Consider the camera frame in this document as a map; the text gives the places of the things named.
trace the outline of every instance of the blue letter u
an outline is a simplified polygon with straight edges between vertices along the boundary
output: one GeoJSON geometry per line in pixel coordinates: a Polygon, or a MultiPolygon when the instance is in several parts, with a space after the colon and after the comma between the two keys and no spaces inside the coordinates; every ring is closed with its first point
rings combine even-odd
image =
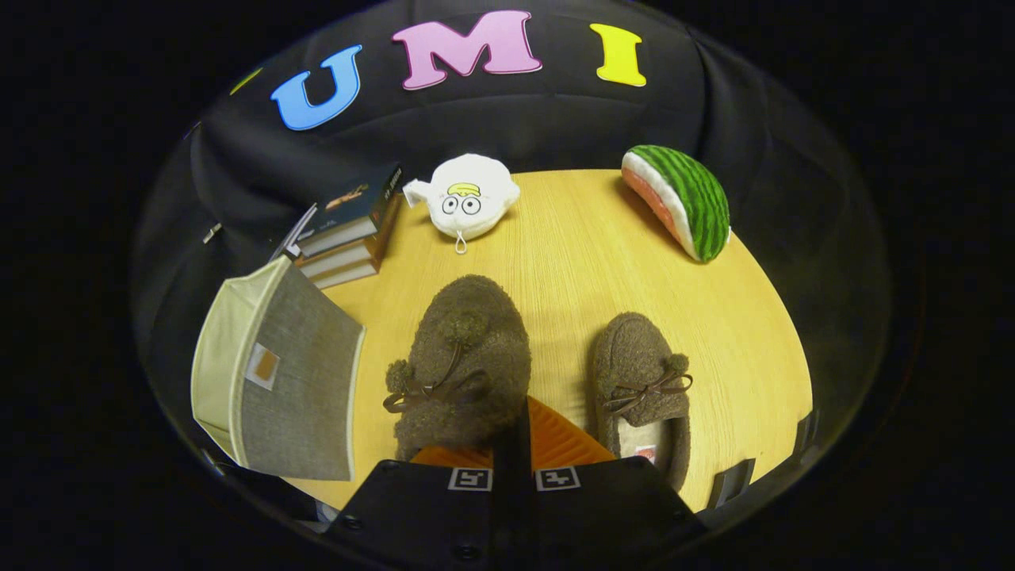
{"type": "Polygon", "coordinates": [[[363,47],[357,44],[321,62],[322,68],[331,68],[331,74],[335,78],[335,94],[321,104],[311,104],[307,99],[303,81],[311,76],[310,71],[297,73],[279,85],[271,93],[271,98],[278,102],[278,113],[282,116],[282,123],[293,131],[306,131],[330,121],[345,111],[345,108],[349,106],[359,94],[359,72],[356,71],[355,58],[362,49],[363,47]]]}

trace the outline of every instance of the watermelon slice toy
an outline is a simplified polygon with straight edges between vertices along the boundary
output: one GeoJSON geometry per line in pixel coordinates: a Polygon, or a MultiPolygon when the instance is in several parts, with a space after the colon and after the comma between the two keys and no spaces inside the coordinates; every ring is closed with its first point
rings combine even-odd
{"type": "Polygon", "coordinates": [[[624,153],[620,170],[695,260],[714,260],[730,241],[726,193],[704,164],[679,150],[640,144],[624,153]]]}

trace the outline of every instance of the light wood surface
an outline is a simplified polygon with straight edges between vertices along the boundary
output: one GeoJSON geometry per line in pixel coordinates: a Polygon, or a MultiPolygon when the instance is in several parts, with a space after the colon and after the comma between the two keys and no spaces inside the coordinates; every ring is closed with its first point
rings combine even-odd
{"type": "Polygon", "coordinates": [[[796,330],[761,267],[733,234],[713,262],[691,260],[619,170],[513,176],[522,197],[465,255],[403,204],[381,273],[325,291],[366,327],[353,418],[354,482],[287,479],[341,509],[382,459],[394,456],[397,416],[382,402],[385,371],[408,357],[433,296],[453,279],[486,275],[522,313],[532,349],[529,394],[590,433],[589,354],[615,315],[636,311],[690,358],[690,467],[681,498],[706,506],[716,474],[756,458],[753,479],[793,451],[811,411],[796,330]]]}

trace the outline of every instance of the orange ridged pad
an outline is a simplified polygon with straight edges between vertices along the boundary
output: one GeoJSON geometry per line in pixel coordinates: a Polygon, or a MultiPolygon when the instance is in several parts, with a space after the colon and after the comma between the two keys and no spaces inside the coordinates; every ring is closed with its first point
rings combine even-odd
{"type": "MultiPolygon", "coordinates": [[[[532,470],[555,469],[607,462],[616,458],[593,437],[556,411],[529,398],[529,442],[532,470]]],[[[427,446],[413,462],[434,467],[492,469],[490,450],[452,450],[427,446]]]]}

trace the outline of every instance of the letter m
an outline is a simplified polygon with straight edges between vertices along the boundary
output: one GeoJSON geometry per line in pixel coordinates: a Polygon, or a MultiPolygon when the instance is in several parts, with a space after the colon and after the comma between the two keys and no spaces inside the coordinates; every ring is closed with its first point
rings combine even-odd
{"type": "Polygon", "coordinates": [[[529,73],[543,67],[532,57],[525,22],[532,17],[521,10],[487,12],[479,18],[468,35],[447,25],[428,21],[395,33],[392,40],[405,44],[409,77],[402,86],[409,90],[436,85],[448,72],[436,68],[433,57],[441,58],[459,75],[470,75],[484,49],[490,59],[483,66],[487,73],[529,73]]]}

